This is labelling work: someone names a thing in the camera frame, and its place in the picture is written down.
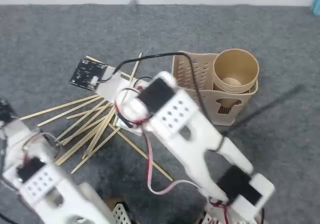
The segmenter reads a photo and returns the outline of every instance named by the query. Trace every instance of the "black wire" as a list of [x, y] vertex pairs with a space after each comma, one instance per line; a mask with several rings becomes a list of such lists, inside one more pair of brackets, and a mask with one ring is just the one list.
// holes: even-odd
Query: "black wire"
[[265, 215], [265, 209], [262, 208], [261, 209], [261, 222], [260, 222], [260, 224], [264, 224], [264, 221], [265, 221], [264, 215]]
[[135, 88], [136, 87], [135, 85], [138, 83], [138, 81], [142, 80], [142, 79], [151, 79], [152, 80], [152, 77], [151, 76], [142, 76], [140, 78], [137, 78], [136, 81], [133, 84], [134, 85], [133, 87]]
[[1, 213], [0, 213], [0, 218], [1, 218], [2, 220], [4, 220], [4, 221], [10, 223], [10, 224], [18, 224], [17, 222], [9, 219], [8, 217], [6, 217], [5, 215], [2, 215]]
[[1, 151], [0, 151], [0, 157], [1, 157], [1, 160], [0, 160], [0, 179], [2, 182], [4, 182], [7, 186], [9, 186], [11, 189], [13, 189], [14, 191], [18, 191], [17, 188], [15, 188], [10, 182], [7, 181], [7, 179], [5, 179], [3, 177], [3, 172], [4, 172], [4, 169], [5, 169], [5, 159], [6, 159], [6, 156], [7, 156], [7, 147], [8, 147], [8, 139], [7, 139], [7, 136], [6, 134], [4, 133], [4, 140], [3, 140], [3, 144], [2, 144], [2, 148], [1, 148]]
[[163, 53], [163, 54], [157, 54], [157, 55], [147, 55], [147, 56], [142, 56], [140, 58], [136, 58], [136, 59], [130, 59], [130, 60], [125, 60], [125, 61], [122, 61], [113, 71], [112, 75], [105, 79], [105, 80], [100, 80], [99, 82], [100, 83], [104, 83], [106, 81], [108, 81], [109, 79], [112, 78], [112, 76], [118, 72], [121, 67], [127, 63], [131, 63], [131, 62], [136, 62], [136, 61], [141, 61], [141, 60], [146, 60], [146, 59], [154, 59], [154, 58], [159, 58], [159, 57], [164, 57], [164, 56], [175, 56], [175, 55], [181, 55], [181, 56], [185, 56], [188, 61], [189, 61], [189, 64], [190, 64], [190, 69], [191, 69], [191, 76], [192, 76], [192, 80], [193, 80], [193, 83], [194, 83], [194, 90], [196, 92], [196, 95], [198, 96], [198, 100], [199, 100], [199, 104], [200, 104], [200, 108], [202, 109], [202, 112], [204, 114], [204, 116], [208, 119], [208, 121], [210, 121], [210, 118], [209, 118], [209, 115], [208, 115], [208, 112], [205, 108], [205, 104], [204, 104], [204, 101], [202, 99], [202, 96], [200, 94], [200, 91], [199, 91], [199, 88], [198, 88], [198, 84], [197, 84], [197, 80], [196, 80], [196, 75], [195, 75], [195, 71], [194, 71], [194, 66], [192, 64], [192, 60], [190, 58], [190, 56], [184, 52], [169, 52], [169, 53]]
[[[0, 178], [1, 178], [1, 181], [3, 181], [5, 184], [9, 185], [11, 188], [13, 188], [14, 190], [17, 190], [14, 186], [12, 186], [10, 183], [7, 182], [7, 180], [3, 177], [3, 170], [5, 168], [5, 157], [7, 155], [7, 152], [6, 152], [6, 148], [8, 146], [8, 139], [7, 139], [7, 136], [6, 134], [4, 134], [5, 136], [5, 139], [3, 140], [3, 145], [2, 145], [2, 148], [1, 148], [1, 152], [0, 152], [0, 156], [1, 156], [1, 161], [0, 161]], [[8, 217], [6, 217], [5, 215], [1, 214], [0, 213], [0, 218], [8, 223], [11, 223], [11, 224], [17, 224], [16, 222], [14, 222], [13, 220], [9, 219]]]

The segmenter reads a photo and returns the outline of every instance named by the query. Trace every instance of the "white robotic arm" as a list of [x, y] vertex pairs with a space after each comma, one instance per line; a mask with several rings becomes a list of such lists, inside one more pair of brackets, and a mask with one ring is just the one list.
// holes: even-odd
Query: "white robotic arm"
[[[120, 118], [117, 125], [141, 134], [139, 127], [128, 127], [125, 119], [143, 119], [151, 114], [143, 128], [152, 132], [180, 161], [188, 176], [201, 187], [201, 193], [228, 203], [234, 223], [253, 220], [274, 192], [274, 185], [261, 174], [252, 175], [251, 163], [212, 126], [192, 98], [177, 86], [175, 78], [168, 72], [160, 72], [150, 83], [142, 84], [140, 94], [124, 94], [122, 90], [130, 87], [130, 83], [118, 72], [114, 75], [112, 72], [113, 68], [107, 67], [103, 78], [108, 81], [94, 84], [95, 91], [108, 101], [117, 98], [117, 103], [121, 103], [119, 108], [125, 118]], [[216, 151], [232, 164], [218, 183], [211, 179], [204, 160], [207, 150]], [[239, 188], [229, 186], [229, 182]]]
[[45, 133], [30, 131], [0, 100], [2, 178], [46, 224], [116, 224], [114, 213], [87, 183], [76, 186], [55, 165]]

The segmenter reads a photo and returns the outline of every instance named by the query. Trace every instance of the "beige basket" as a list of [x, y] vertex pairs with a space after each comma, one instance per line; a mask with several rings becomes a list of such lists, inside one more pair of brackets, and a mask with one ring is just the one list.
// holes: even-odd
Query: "beige basket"
[[[232, 125], [236, 120], [236, 116], [258, 90], [258, 80], [249, 91], [242, 94], [217, 90], [218, 88], [214, 86], [212, 72], [213, 63], [218, 54], [184, 53], [188, 54], [192, 59], [195, 78], [212, 123], [215, 125]], [[185, 56], [174, 56], [172, 74], [177, 79], [178, 85], [184, 88], [198, 103], [190, 65]]]

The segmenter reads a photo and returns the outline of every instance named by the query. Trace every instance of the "beige cup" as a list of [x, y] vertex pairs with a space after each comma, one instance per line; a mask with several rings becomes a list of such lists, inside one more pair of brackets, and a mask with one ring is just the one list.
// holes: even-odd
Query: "beige cup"
[[213, 62], [213, 89], [229, 93], [244, 93], [256, 83], [259, 64], [248, 51], [229, 49]]

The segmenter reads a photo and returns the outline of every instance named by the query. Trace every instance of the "carpet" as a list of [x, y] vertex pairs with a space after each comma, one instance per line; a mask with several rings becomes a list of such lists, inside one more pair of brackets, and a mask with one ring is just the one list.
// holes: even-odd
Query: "carpet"
[[[68, 83], [85, 55], [117, 65], [140, 52], [246, 49], [260, 64], [259, 90], [238, 121], [292, 88], [301, 88], [251, 118], [229, 137], [255, 171], [276, 187], [266, 205], [270, 223], [318, 223], [319, 26], [320, 19], [309, 8], [296, 7], [0, 6], [0, 95], [24, 116], [90, 95]], [[136, 76], [170, 71], [171, 62], [169, 57], [143, 61]], [[130, 73], [132, 67], [128, 64], [123, 70]], [[35, 128], [60, 112], [41, 115], [26, 124]], [[62, 118], [43, 130], [59, 135], [73, 122]], [[142, 138], [126, 135], [145, 150]], [[152, 143], [159, 165], [174, 179], [188, 178], [163, 145], [154, 138]], [[66, 171], [79, 163], [83, 150], [63, 165]], [[229, 167], [214, 153], [205, 157], [215, 179]], [[166, 195], [153, 195], [146, 186], [146, 163], [115, 136], [72, 179], [78, 184], [87, 181], [103, 198], [123, 196], [142, 224], [193, 223], [205, 199], [186, 184]], [[157, 170], [153, 174], [154, 189], [169, 184]], [[18, 223], [41, 223], [3, 186], [0, 196], [1, 213]]]

